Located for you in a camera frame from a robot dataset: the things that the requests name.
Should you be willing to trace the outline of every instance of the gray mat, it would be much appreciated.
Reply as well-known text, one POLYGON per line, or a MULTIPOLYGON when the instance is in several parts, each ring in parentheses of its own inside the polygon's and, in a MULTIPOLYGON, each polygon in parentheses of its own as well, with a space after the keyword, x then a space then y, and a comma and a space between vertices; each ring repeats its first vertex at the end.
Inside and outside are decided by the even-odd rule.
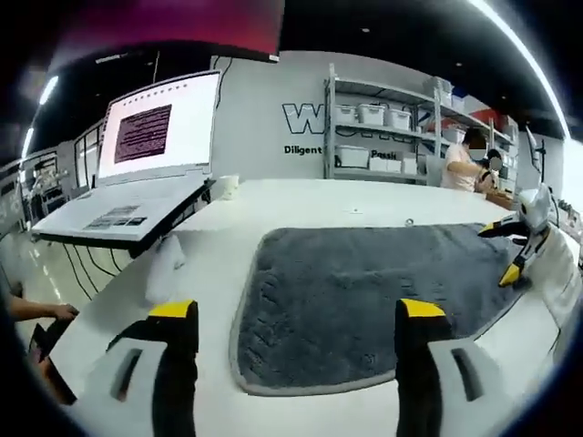
POLYGON ((442 306, 477 335, 516 301, 497 282, 517 248, 482 225, 276 229, 263 239, 230 337, 237 383, 264 396, 327 394, 394 377, 394 306, 442 306))

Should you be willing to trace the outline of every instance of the open laptop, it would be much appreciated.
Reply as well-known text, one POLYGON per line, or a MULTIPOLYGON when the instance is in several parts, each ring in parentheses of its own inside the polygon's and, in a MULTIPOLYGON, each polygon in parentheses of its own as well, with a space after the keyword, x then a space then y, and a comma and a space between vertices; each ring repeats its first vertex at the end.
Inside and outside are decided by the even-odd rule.
POLYGON ((151 233, 210 177, 219 83, 220 72, 208 71, 112 101, 96 187, 41 220, 33 233, 94 246, 96 239, 136 242, 151 233))

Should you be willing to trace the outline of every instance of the ceiling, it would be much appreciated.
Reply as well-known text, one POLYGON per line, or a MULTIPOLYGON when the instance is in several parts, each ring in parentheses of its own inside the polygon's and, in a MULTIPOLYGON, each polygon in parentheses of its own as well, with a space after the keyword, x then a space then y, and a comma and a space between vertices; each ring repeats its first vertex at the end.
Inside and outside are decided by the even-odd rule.
MULTIPOLYGON (((36 2, 22 1, 22 18, 30 20, 26 8, 36 2)), ((580 15, 569 9, 573 2, 489 3, 529 46, 571 116, 572 133, 583 137, 578 125, 583 119, 578 109, 583 107, 583 81, 579 80, 583 66, 571 55, 581 53, 583 44, 576 35, 575 20, 580 15)), ((22 66, 31 57, 25 72, 31 65, 47 65, 58 18, 66 16, 73 2, 64 1, 59 7, 39 4, 32 7, 41 8, 43 19, 33 18, 37 21, 27 27, 36 29, 36 39, 23 34, 20 48, 9 47, 5 57, 13 63, 5 67, 3 76, 13 85, 1 95, 0 164, 19 157, 24 133, 37 110, 36 100, 23 97, 22 87, 14 85, 18 80, 22 83, 22 66)), ((280 49, 369 56, 442 76, 500 112, 529 121, 534 131, 560 137, 552 106, 527 62, 467 0, 287 0, 280 49)), ((34 149, 78 136, 103 117, 109 100, 151 83, 158 51, 157 80, 209 65, 208 52, 184 44, 142 46, 116 61, 81 63, 59 78, 59 92, 37 115, 34 149)))

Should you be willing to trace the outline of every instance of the white tabletop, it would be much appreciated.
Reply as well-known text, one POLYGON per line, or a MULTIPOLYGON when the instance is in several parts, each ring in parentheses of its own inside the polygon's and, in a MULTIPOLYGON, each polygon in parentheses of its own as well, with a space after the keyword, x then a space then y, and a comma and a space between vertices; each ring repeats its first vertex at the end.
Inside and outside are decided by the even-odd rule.
MULTIPOLYGON (((230 375, 230 328, 261 238, 283 227, 402 227, 489 222, 509 212, 479 195, 444 188, 340 180, 252 180, 233 200, 217 200, 181 224, 186 264, 174 272, 172 299, 199 303, 197 435, 393 435, 396 381, 328 396, 264 398, 242 392, 230 375)), ((134 261, 69 327, 51 358, 77 395, 107 344, 144 317, 144 269, 134 261)), ((512 396, 540 379, 557 327, 542 299, 524 296, 476 342, 500 365, 512 396)))

